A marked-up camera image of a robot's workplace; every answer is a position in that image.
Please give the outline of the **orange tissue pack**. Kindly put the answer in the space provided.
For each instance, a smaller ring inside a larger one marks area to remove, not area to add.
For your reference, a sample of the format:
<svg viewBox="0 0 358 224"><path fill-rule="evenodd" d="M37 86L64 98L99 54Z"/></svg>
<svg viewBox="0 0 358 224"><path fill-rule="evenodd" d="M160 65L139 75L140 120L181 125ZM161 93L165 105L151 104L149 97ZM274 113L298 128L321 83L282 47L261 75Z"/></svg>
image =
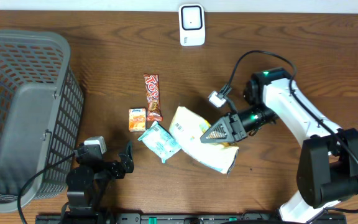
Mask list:
<svg viewBox="0 0 358 224"><path fill-rule="evenodd" d="M146 130L146 109L129 109L129 131L142 132Z"/></svg>

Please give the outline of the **grey plastic shopping basket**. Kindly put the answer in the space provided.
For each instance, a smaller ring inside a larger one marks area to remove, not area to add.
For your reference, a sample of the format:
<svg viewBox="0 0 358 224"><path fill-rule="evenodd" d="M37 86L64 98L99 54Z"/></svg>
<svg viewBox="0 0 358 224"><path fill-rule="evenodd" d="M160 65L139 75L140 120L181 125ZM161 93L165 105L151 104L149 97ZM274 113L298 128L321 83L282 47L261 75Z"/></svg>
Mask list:
<svg viewBox="0 0 358 224"><path fill-rule="evenodd" d="M84 103L70 55L56 33L0 29L0 213L65 189Z"/></svg>

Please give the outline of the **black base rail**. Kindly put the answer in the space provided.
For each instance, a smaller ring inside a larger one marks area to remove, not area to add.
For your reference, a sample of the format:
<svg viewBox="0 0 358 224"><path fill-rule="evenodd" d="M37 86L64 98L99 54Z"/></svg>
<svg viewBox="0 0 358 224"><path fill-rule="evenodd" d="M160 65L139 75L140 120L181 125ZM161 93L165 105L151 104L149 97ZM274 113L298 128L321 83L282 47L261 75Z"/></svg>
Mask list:
<svg viewBox="0 0 358 224"><path fill-rule="evenodd" d="M287 223L268 213L246 213L243 215L141 215L120 213L104 220L86 220L65 215L38 215L35 224L53 223L107 223L107 224L217 224L217 223Z"/></svg>

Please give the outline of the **yellow snack chips bag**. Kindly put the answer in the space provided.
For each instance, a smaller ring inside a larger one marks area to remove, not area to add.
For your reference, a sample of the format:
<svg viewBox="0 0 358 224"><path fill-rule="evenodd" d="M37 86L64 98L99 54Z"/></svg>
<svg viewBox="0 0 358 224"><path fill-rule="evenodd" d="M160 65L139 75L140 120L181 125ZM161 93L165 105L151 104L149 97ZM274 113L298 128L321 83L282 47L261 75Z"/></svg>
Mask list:
<svg viewBox="0 0 358 224"><path fill-rule="evenodd" d="M222 174L234 167L237 144L202 143L200 137L211 125L201 116L184 106L179 106L169 127L169 132L181 149L193 159Z"/></svg>

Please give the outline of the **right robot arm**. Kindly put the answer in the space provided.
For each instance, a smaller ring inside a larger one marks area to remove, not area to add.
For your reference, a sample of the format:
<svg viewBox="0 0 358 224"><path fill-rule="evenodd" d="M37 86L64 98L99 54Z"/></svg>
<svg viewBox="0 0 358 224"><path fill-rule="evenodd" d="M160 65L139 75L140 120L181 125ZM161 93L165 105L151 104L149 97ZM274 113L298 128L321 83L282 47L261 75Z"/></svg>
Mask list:
<svg viewBox="0 0 358 224"><path fill-rule="evenodd" d="M220 117L202 143L234 143L263 125L283 121L301 146L298 190L278 209L281 220L312 223L340 202L358 195L358 131L342 129L298 89L284 68L253 73L244 90L246 110Z"/></svg>

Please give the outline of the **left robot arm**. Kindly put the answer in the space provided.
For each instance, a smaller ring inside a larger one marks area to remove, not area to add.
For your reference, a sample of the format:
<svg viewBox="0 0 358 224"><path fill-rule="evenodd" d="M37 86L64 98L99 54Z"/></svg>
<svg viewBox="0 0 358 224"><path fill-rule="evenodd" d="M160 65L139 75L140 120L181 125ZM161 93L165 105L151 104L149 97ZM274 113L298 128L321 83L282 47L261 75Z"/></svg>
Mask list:
<svg viewBox="0 0 358 224"><path fill-rule="evenodd" d="M110 182L134 171L132 143L118 154L120 161L104 161L100 141L84 143L75 150L79 166L66 177L68 202L62 207L60 223L114 223L114 217L100 207Z"/></svg>

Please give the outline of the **mint green wipes packet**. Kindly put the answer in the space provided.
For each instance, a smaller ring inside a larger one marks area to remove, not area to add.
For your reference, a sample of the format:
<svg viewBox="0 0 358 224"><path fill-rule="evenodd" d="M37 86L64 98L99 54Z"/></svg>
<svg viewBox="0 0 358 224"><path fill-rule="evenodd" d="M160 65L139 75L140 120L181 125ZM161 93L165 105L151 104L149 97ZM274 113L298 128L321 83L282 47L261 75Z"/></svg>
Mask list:
<svg viewBox="0 0 358 224"><path fill-rule="evenodd" d="M152 152L159 156L163 164L181 149L179 143L158 121L154 121L138 140L142 141Z"/></svg>

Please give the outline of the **white barcode scanner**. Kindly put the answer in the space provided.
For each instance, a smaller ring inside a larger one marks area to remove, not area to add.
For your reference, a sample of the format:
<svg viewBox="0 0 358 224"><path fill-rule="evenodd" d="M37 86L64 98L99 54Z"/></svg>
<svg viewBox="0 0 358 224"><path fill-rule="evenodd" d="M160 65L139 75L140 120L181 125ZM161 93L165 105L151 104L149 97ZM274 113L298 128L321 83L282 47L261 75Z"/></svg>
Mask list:
<svg viewBox="0 0 358 224"><path fill-rule="evenodd" d="M206 30L204 8L200 4L184 4L178 10L180 43L184 47L205 43Z"/></svg>

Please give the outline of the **red Top chocolate bar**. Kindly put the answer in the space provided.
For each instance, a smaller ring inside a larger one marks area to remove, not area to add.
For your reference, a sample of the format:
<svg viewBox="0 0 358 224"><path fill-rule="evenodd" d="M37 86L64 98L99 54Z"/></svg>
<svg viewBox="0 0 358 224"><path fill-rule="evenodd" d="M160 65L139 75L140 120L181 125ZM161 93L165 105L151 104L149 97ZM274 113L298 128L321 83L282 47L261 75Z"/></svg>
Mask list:
<svg viewBox="0 0 358 224"><path fill-rule="evenodd" d="M144 74L147 98L147 121L163 121L160 106L160 88L157 74Z"/></svg>

